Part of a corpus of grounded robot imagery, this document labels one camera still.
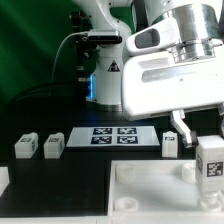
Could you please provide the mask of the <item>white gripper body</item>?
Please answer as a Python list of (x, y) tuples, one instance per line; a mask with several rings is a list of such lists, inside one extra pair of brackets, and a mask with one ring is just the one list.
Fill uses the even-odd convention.
[(122, 109), (129, 120), (224, 103), (224, 55), (175, 63), (169, 53), (131, 58), (122, 74)]

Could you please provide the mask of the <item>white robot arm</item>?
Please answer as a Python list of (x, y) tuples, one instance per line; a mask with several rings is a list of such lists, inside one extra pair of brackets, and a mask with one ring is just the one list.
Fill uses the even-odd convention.
[(97, 44), (90, 101), (129, 120), (168, 115), (187, 147), (187, 112), (224, 104), (224, 0), (72, 0)]

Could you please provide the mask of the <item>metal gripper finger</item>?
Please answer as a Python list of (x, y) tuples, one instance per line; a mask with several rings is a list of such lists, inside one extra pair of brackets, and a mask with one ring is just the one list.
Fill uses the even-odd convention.
[(185, 113), (183, 110), (175, 110), (170, 114), (170, 120), (173, 127), (182, 136), (182, 142), (185, 148), (192, 148), (198, 145), (197, 134), (191, 131), (184, 122)]

